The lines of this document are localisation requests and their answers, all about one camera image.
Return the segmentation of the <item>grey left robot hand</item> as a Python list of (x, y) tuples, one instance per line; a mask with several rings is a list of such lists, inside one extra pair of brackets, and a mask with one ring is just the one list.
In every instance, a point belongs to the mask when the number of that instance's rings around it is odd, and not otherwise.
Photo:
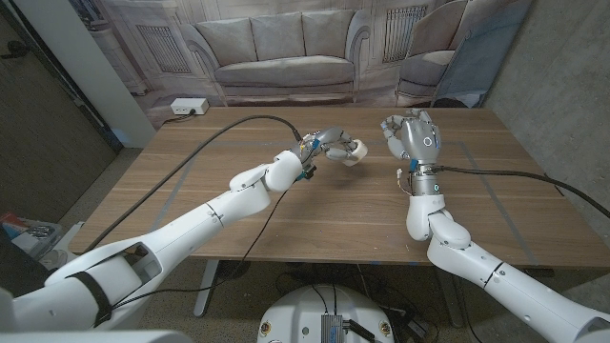
[(303, 166), (312, 162), (319, 154), (328, 159), (340, 161), (346, 166), (353, 166), (359, 162), (363, 152), (363, 144), (353, 139), (340, 127), (331, 127), (322, 131), (306, 134), (299, 143), (299, 160)]

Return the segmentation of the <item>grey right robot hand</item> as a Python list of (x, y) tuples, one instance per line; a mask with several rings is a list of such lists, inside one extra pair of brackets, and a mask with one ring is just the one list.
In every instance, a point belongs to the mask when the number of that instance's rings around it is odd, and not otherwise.
[(424, 109), (408, 109), (404, 115), (391, 115), (380, 123), (390, 153), (398, 160), (436, 164), (441, 136)]

